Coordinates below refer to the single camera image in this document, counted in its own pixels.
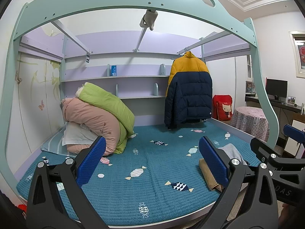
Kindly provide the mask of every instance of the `green bed frame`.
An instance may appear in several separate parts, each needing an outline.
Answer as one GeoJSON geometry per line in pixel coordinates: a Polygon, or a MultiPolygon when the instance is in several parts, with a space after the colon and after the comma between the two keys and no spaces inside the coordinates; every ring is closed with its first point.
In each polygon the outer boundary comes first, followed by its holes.
{"type": "Polygon", "coordinates": [[[248,18],[242,23],[232,17],[218,0],[211,0],[211,2],[214,7],[208,6],[202,0],[34,0],[25,4],[16,21],[10,40],[0,107],[0,172],[12,190],[18,195],[17,180],[6,160],[6,139],[13,102],[16,58],[21,37],[51,21],[93,10],[141,8],[176,13],[220,27],[248,42],[258,99],[270,127],[270,136],[267,143],[274,148],[279,136],[279,122],[263,86],[260,55],[253,21],[248,18]]]}

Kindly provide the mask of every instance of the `blue box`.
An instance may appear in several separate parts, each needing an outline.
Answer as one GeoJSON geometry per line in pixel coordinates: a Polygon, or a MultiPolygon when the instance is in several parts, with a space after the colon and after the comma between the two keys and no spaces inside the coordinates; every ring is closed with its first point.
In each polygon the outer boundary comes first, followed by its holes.
{"type": "Polygon", "coordinates": [[[116,65],[111,66],[111,76],[116,77],[116,65]]]}

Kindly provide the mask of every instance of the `brown folded fabric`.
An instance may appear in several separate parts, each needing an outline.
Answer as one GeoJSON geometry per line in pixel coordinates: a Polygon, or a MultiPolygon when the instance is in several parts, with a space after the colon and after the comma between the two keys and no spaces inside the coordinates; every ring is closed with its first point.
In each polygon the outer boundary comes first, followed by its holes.
{"type": "Polygon", "coordinates": [[[208,184],[209,189],[210,190],[217,189],[220,192],[222,192],[223,186],[216,182],[212,172],[210,171],[208,165],[206,164],[206,161],[203,158],[199,159],[199,167],[202,171],[206,183],[208,184]]]}

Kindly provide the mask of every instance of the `puffer jacket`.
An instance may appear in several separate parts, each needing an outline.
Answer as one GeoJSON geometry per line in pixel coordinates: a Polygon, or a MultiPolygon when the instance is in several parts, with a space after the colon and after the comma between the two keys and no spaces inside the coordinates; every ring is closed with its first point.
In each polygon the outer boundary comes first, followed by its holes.
{"type": "Polygon", "coordinates": [[[186,52],[173,62],[165,99],[164,123],[175,128],[179,123],[211,118],[212,79],[204,62],[186,52]]]}

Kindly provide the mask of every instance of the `gray cloth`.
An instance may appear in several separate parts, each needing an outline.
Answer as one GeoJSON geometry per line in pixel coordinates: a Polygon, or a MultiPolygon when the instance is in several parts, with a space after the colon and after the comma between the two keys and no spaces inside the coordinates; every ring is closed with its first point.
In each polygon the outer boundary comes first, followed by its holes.
{"type": "Polygon", "coordinates": [[[151,31],[153,31],[153,27],[155,25],[155,20],[158,16],[158,12],[152,12],[149,9],[146,10],[145,15],[143,16],[141,22],[140,22],[140,27],[149,27],[151,31]]]}
{"type": "Polygon", "coordinates": [[[247,163],[244,161],[244,159],[242,158],[241,154],[235,148],[234,145],[227,144],[227,145],[225,145],[223,147],[219,147],[218,149],[222,149],[229,156],[230,159],[236,158],[240,162],[242,162],[244,165],[247,165],[247,163]]]}

